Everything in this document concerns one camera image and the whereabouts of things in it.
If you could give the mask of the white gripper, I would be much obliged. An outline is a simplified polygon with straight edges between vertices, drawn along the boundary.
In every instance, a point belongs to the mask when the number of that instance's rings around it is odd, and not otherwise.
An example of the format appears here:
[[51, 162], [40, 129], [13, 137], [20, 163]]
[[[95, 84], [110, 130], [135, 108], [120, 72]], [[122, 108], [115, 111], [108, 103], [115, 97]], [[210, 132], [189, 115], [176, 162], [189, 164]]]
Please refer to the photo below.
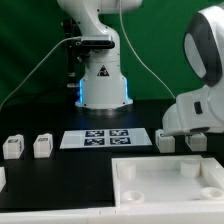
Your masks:
[[224, 87], [180, 94], [162, 119], [167, 136], [224, 132]]

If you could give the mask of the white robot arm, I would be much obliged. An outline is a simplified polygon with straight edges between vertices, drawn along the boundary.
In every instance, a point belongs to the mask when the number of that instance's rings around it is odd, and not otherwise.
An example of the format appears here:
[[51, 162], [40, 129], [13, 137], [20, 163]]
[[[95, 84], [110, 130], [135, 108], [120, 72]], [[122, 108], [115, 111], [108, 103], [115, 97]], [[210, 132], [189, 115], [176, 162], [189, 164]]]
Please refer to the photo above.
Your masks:
[[[133, 10], [142, 0], [57, 0], [81, 30], [78, 46], [87, 51], [85, 75], [76, 105], [93, 110], [116, 110], [132, 103], [120, 71], [120, 38], [100, 22], [101, 14]], [[198, 90], [180, 94], [164, 114], [168, 136], [224, 132], [224, 2], [200, 10], [184, 37], [190, 67], [204, 82]]]

